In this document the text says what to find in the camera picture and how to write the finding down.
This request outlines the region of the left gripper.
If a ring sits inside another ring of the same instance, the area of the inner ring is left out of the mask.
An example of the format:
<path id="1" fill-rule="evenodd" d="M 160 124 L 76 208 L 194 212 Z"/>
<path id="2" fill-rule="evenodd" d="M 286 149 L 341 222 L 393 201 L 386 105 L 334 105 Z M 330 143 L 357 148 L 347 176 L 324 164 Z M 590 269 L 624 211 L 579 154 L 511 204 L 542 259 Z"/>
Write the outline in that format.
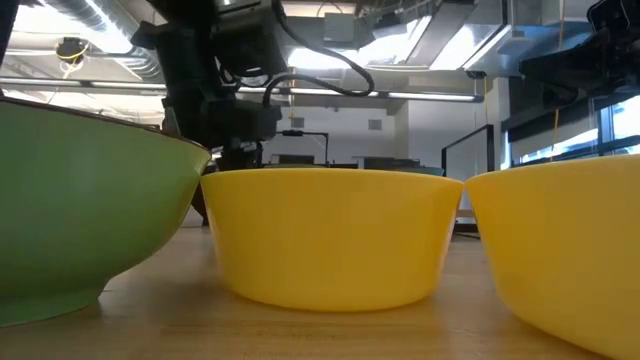
<path id="1" fill-rule="evenodd" d="M 256 146 L 249 144 L 231 148 L 238 143 L 267 141 L 277 132 L 282 119 L 277 105 L 263 105 L 247 100 L 218 100 L 204 108 L 204 145 L 224 147 L 218 158 L 220 171 L 256 167 Z"/>

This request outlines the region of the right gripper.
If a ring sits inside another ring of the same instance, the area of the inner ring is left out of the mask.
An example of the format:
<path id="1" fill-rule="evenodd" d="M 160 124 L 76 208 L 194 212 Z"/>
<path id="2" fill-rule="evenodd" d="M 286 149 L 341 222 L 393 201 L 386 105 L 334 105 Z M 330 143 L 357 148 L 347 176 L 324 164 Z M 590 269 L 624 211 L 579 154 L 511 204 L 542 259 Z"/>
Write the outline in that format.
<path id="1" fill-rule="evenodd" d="M 556 52 L 519 63 L 525 77 L 542 80 L 542 104 L 567 106 L 589 95 L 639 93 L 639 20 L 591 21 L 594 34 Z M 590 77 L 590 48 L 595 51 Z"/>

